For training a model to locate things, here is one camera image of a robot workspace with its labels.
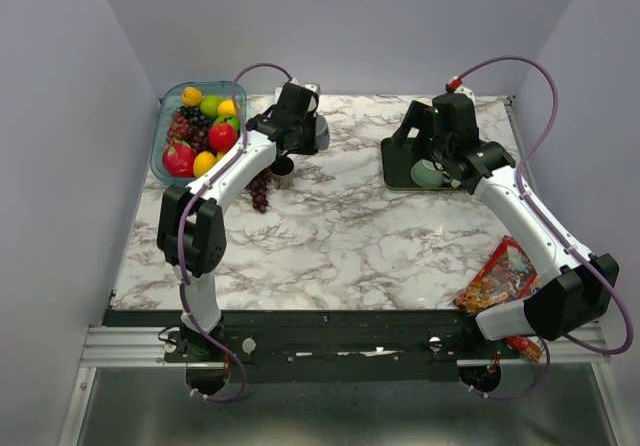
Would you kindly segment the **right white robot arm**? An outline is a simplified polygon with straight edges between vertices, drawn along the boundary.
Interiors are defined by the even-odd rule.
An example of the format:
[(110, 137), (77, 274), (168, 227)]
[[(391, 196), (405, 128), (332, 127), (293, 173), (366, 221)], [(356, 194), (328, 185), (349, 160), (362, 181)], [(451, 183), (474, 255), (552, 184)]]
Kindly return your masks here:
[(426, 105), (412, 101), (392, 136), (418, 158), (440, 166), (488, 207), (531, 261), (542, 287), (525, 299), (474, 314), (460, 333), (460, 345), (480, 358), (508, 336), (556, 340), (598, 319), (611, 301), (619, 266), (609, 254), (595, 255), (571, 235), (517, 178), (514, 157), (479, 134), (473, 101), (446, 93)]

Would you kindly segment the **brown mug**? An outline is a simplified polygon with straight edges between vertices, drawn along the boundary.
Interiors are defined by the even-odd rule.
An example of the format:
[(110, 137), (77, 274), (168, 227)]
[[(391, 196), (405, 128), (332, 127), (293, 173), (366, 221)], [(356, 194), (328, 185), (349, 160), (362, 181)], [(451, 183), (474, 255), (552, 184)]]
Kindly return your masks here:
[(269, 172), (277, 190), (289, 189), (294, 180), (294, 162), (289, 157), (279, 157), (270, 166)]

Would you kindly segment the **grey-blue mug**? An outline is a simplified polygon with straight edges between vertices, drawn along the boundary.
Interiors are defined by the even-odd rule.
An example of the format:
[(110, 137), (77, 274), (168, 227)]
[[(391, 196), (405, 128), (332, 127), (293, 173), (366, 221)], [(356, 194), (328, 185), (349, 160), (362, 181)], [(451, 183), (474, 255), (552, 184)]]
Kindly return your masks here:
[(330, 129), (324, 116), (317, 114), (314, 118), (314, 143), (316, 151), (325, 151), (330, 145)]

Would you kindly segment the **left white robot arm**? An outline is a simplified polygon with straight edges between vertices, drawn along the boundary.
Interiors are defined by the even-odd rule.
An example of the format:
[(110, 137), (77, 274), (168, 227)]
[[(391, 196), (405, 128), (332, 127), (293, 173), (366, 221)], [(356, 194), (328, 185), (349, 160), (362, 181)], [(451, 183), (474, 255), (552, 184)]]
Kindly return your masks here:
[(317, 84), (287, 82), (275, 104), (249, 119), (236, 144), (202, 177), (170, 186), (162, 197), (157, 247), (181, 281), (182, 322), (193, 331), (187, 348), (201, 361), (222, 346), (214, 270), (227, 241), (224, 214), (250, 181), (283, 154), (314, 155), (328, 148), (329, 127), (318, 113)]

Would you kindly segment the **teal green cup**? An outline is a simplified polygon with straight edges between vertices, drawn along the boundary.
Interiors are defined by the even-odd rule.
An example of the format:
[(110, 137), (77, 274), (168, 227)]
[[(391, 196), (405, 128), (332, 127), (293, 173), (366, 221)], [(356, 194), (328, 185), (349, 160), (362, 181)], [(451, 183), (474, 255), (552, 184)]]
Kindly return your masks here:
[(417, 161), (410, 170), (411, 180), (421, 188), (440, 189), (451, 186), (451, 178), (427, 160)]

